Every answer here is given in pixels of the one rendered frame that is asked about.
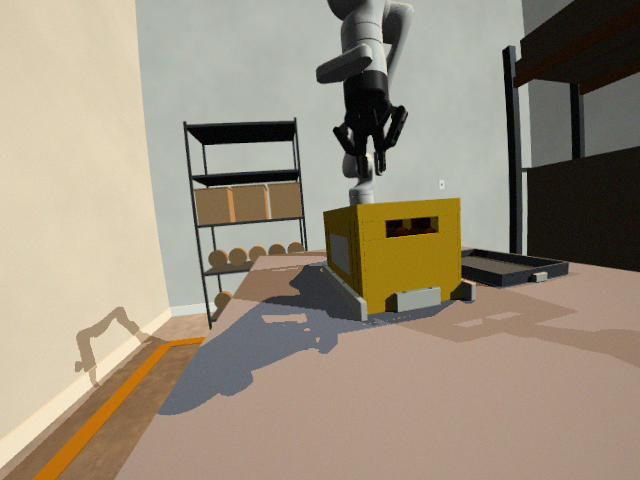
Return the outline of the yellow crate with dividers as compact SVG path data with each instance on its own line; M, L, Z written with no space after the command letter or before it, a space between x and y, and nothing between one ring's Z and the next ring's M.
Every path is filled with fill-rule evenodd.
M462 297L460 198L358 204L323 212L327 266L367 301L395 310L394 293L440 287ZM386 238L388 220L430 217L436 233Z

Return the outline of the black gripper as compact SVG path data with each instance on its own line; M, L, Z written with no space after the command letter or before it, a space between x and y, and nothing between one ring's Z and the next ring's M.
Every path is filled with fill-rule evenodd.
M375 174L382 176L386 170L385 152L396 145L408 112L404 106L395 107L390 103L388 78L381 71L365 70L351 76L343 88L346 114L344 122L334 127L333 133L344 151L356 156L357 172L361 178L369 177L366 146L368 136L372 135ZM385 138L384 126L390 115L392 122ZM348 138L348 127L353 131L355 147Z

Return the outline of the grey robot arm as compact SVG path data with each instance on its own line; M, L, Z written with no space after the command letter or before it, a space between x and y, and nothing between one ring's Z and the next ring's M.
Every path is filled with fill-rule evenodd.
M363 73L365 70L378 70L387 75L390 93L411 26L412 6L390 2L390 0L327 0L327 2L333 14L338 19L344 20L341 26L343 54L317 67L317 82L328 84L343 81L344 85L351 76ZM386 59L383 43L392 45ZM370 154L366 153L366 157L368 157L369 171L367 179L361 178L357 172L356 156L345 152L343 158L343 175L346 178L358 178L355 188L349 189L350 206L373 203L374 164Z

